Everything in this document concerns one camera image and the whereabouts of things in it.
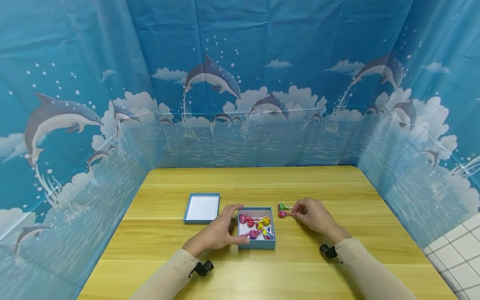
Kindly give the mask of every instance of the white tile wall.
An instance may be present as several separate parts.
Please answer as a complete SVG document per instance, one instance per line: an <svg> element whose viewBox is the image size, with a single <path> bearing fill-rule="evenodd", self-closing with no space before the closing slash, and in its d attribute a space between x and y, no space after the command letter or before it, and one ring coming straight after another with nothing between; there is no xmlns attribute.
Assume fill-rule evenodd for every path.
<svg viewBox="0 0 480 300"><path fill-rule="evenodd" d="M480 300L480 214L432 242L423 253L459 300Z"/></svg>

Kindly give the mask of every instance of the wrist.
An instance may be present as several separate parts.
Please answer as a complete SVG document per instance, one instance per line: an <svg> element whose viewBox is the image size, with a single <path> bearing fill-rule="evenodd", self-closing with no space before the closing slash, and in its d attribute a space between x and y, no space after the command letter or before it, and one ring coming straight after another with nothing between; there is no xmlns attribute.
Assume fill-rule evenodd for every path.
<svg viewBox="0 0 480 300"><path fill-rule="evenodd" d="M352 238L352 235L348 232L348 230L337 223L331 226L331 228L325 233L325 236L334 245L343 240Z"/></svg>
<svg viewBox="0 0 480 300"><path fill-rule="evenodd" d="M196 258L206 250L204 243L197 235L191 237L182 248Z"/></svg>

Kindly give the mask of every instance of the left hand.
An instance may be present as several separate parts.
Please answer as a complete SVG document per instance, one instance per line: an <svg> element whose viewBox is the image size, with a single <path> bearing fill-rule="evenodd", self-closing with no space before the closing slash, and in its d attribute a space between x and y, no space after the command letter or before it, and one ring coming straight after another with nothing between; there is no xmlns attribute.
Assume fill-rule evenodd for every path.
<svg viewBox="0 0 480 300"><path fill-rule="evenodd" d="M191 255L199 257L205 250L220 249L231 244L246 245L250 243L247 237L233 237L228 232L233 214L242 208L241 204L225 206L215 220L185 243L183 249Z"/></svg>

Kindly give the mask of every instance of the blue curtain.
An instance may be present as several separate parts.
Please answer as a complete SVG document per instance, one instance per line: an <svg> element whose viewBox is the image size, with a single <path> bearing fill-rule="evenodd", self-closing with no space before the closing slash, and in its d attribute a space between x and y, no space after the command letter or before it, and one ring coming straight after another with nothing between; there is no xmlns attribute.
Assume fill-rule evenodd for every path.
<svg viewBox="0 0 480 300"><path fill-rule="evenodd" d="M479 12L5 3L1 298L74 299L153 168L357 166L428 245L479 212Z"/></svg>

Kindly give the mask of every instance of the blue box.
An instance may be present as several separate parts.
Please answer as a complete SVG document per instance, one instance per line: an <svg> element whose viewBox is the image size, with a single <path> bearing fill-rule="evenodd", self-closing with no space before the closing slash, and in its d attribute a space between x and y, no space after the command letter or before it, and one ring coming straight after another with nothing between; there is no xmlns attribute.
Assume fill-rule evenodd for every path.
<svg viewBox="0 0 480 300"><path fill-rule="evenodd" d="M263 234L259 234L256 240L250 240L250 244L248 245L240 245L239 249L261 249L261 250L275 250L276 244L276 233L273 224L273 215L272 215L272 208L271 207L244 207L243 209L239 210L239 216L246 215L248 217L263 217L268 216L270 218L270 228L271 233L273 235L272 240L265 240ZM247 224L240 223L240 217L238 220L238 235L242 235L248 233L251 229L247 226Z"/></svg>
<svg viewBox="0 0 480 300"><path fill-rule="evenodd" d="M218 216L219 207L219 193L193 192L188 198L183 223L210 224Z"/></svg>

